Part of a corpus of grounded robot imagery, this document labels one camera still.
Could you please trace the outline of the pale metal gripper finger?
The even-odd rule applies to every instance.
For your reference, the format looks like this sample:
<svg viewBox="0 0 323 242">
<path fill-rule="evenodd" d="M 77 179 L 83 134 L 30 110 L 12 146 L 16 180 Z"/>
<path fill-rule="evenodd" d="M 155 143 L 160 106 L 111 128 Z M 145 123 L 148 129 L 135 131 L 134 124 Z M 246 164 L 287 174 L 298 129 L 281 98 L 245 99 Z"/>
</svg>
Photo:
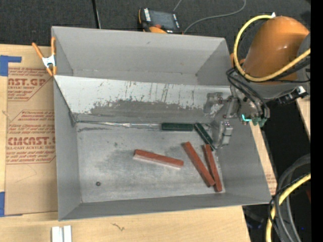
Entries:
<svg viewBox="0 0 323 242">
<path fill-rule="evenodd" d="M 221 121 L 215 123 L 215 127 L 213 128 L 213 138 L 215 147 L 220 148 L 224 145 L 228 145 L 232 133 L 233 127 L 231 126 L 229 121 Z"/>
<path fill-rule="evenodd" d="M 222 93 L 207 93 L 206 102 L 203 106 L 203 113 L 210 116 L 220 115 L 224 109 Z"/>
</svg>

